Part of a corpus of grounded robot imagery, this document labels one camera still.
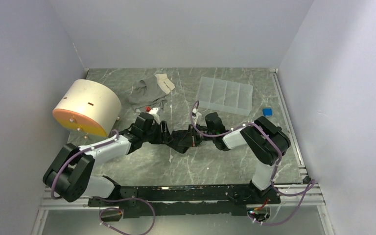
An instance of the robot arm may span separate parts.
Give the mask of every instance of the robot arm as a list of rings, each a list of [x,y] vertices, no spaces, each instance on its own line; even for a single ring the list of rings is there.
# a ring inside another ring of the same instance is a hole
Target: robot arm
[[[226,132],[225,126],[222,124],[217,113],[206,115],[205,121],[209,132]],[[254,124],[260,126],[270,136],[270,139],[280,149],[283,156],[291,143],[290,139],[282,132],[282,129],[276,127],[263,116],[257,118]],[[213,142],[218,149],[223,151],[247,144],[258,159],[251,183],[257,188],[256,191],[260,197],[270,190],[271,176],[279,155],[255,127],[244,124],[243,127],[233,130],[223,137],[213,138]]]
[[[46,171],[43,182],[52,187],[58,172],[67,161],[77,155],[62,170],[55,184],[55,192],[68,202],[77,200],[82,195],[99,196],[102,198],[118,197],[120,185],[107,176],[91,176],[95,166],[106,161],[134,152],[144,142],[151,144],[169,143],[172,137],[165,121],[160,120],[160,109],[154,108],[149,113],[141,113],[135,123],[128,129],[119,132],[109,139],[90,144],[75,146],[66,144],[58,153]]]

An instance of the gray marble surface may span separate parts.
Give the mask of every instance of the gray marble surface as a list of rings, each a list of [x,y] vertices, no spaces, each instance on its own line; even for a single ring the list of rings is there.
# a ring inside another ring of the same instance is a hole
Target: gray marble surface
[[[262,115],[262,108],[271,107],[270,117],[275,125],[287,132],[286,122],[272,76],[268,69],[242,68],[161,68],[161,69],[90,69],[87,79],[99,82],[112,89],[122,102],[120,120],[114,125],[121,130],[130,126],[139,115],[135,113],[127,97],[135,81],[167,73],[175,89],[167,96],[161,118],[170,130],[187,129],[190,123],[188,111],[195,102],[202,76],[214,77],[253,85],[252,111],[248,116],[218,112],[227,128],[255,120]],[[200,108],[203,117],[213,112]],[[89,144],[99,139],[88,140],[71,133],[69,142],[76,145]],[[301,183],[295,151],[291,147],[283,158],[277,184]],[[180,154],[166,145],[144,143],[142,148],[126,156],[117,157],[93,170],[93,175],[107,175],[123,186],[147,185],[200,185],[248,183],[255,171],[257,159],[247,146],[223,152],[212,141],[203,141],[199,147]]]

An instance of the white backdrop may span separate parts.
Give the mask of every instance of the white backdrop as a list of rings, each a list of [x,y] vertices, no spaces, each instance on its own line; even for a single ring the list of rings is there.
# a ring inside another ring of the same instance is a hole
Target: white backdrop
[[[88,68],[277,68],[313,0],[50,0]]]
[[[376,234],[376,0],[315,0],[279,71],[336,234]]]

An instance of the blue block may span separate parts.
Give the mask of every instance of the blue block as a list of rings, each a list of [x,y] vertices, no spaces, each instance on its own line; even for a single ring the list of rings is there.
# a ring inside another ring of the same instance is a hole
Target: blue block
[[[263,116],[271,117],[272,114],[273,114],[272,108],[263,108]]]

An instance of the cable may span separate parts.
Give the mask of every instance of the cable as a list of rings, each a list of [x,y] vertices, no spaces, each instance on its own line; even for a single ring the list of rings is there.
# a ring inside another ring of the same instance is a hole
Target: cable
[[[255,218],[251,217],[250,214],[247,213],[247,216],[252,220],[252,223],[256,220]]]
[[[289,187],[287,187],[287,189],[286,189],[286,192],[287,192],[292,186],[294,186],[294,185],[295,185],[295,184],[289,185]],[[272,217],[270,217],[271,221],[275,220],[276,216],[278,215],[278,213],[279,213],[279,211],[280,211],[280,208],[282,208],[282,205],[281,205],[281,204],[277,207],[275,215],[272,216]]]
[[[296,214],[296,212],[298,212],[298,209],[301,207],[301,204],[302,204],[302,202],[304,200],[304,197],[306,195],[306,192],[307,192],[306,190],[309,190],[308,188],[310,187],[311,183],[312,183],[312,181],[309,182],[309,184],[307,184],[306,189],[304,190],[304,193],[302,193],[302,197],[301,197],[298,205],[295,207],[295,209],[293,210],[293,212],[286,219],[284,219],[281,222],[276,222],[276,223],[263,223],[263,222],[259,222],[259,221],[257,221],[257,222],[260,225],[264,225],[264,226],[277,226],[277,225],[281,225],[281,224],[284,224],[287,221],[289,221]]]
[[[149,208],[152,210],[153,221],[152,221],[152,225],[149,227],[149,229],[148,229],[146,232],[144,232],[144,233],[142,233],[142,234],[140,234],[140,235],[146,235],[146,234],[148,234],[148,232],[150,232],[150,231],[152,230],[153,226],[155,225],[156,214],[155,214],[155,210],[153,209],[153,206],[152,206],[149,202],[147,202],[147,201],[145,201],[145,200],[143,200],[143,199],[141,199],[141,198],[133,197],[133,198],[118,199],[118,200],[107,200],[107,199],[104,199],[104,198],[101,198],[101,197],[94,197],[94,198],[99,199],[99,200],[102,200],[102,201],[105,201],[105,202],[123,202],[123,201],[129,201],[129,200],[138,200],[138,201],[141,201],[141,202],[147,204],[147,205],[149,206]],[[118,232],[118,233],[120,233],[120,234],[123,234],[123,235],[130,235],[130,234],[127,234],[127,233],[125,233],[125,232],[122,232],[122,231],[120,231],[119,229],[117,229],[117,228],[115,228],[115,227],[113,227],[113,226],[110,226],[109,224],[103,222],[103,220],[101,219],[101,214],[102,214],[103,212],[105,212],[105,211],[118,211],[118,212],[121,212],[122,215],[123,215],[123,214],[124,214],[124,210],[119,209],[119,208],[115,208],[115,207],[109,207],[109,208],[106,208],[106,209],[102,210],[102,211],[100,212],[100,214],[98,215],[98,218],[99,218],[99,220],[100,220],[100,225],[104,225],[104,226],[106,226],[107,228],[109,228],[109,229],[111,229],[111,230],[113,230],[113,231],[116,231],[116,232]]]
[[[261,207],[256,207],[254,208],[255,211],[260,211],[261,209],[263,209],[264,206],[266,206],[266,204],[269,202],[269,198],[266,198],[266,200],[264,201],[263,205]]]

